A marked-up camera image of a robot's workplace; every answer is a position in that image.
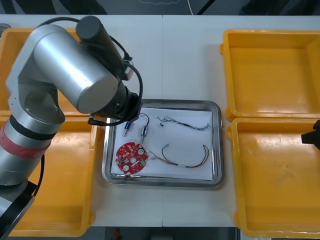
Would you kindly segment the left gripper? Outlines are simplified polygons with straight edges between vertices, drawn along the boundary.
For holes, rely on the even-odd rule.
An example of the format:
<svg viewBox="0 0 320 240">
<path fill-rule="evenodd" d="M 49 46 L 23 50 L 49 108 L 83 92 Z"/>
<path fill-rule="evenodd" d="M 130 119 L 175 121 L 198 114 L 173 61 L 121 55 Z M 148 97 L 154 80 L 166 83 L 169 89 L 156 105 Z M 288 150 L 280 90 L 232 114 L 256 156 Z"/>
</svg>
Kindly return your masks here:
<svg viewBox="0 0 320 240">
<path fill-rule="evenodd" d="M 142 108 L 142 100 L 137 93 L 131 92 L 127 87 L 125 87 L 125 90 L 126 98 L 123 108 L 117 114 L 117 119 L 124 121 L 124 124 L 128 122 L 133 124 L 138 120 Z"/>
</svg>

